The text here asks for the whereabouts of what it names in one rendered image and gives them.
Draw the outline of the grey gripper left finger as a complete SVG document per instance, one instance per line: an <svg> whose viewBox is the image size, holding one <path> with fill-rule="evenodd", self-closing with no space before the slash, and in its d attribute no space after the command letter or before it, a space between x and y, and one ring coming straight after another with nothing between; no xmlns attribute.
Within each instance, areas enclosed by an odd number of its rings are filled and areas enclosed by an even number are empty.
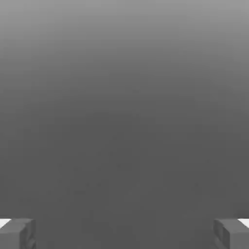
<svg viewBox="0 0 249 249"><path fill-rule="evenodd" d="M0 226L0 249L36 249L36 220L13 218Z"/></svg>

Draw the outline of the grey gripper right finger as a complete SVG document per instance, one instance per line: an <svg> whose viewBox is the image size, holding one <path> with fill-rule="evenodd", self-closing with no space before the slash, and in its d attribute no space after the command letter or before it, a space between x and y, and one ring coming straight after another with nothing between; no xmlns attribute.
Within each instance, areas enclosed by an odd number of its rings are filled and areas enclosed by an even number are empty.
<svg viewBox="0 0 249 249"><path fill-rule="evenodd" d="M249 249L249 218L215 219L215 249Z"/></svg>

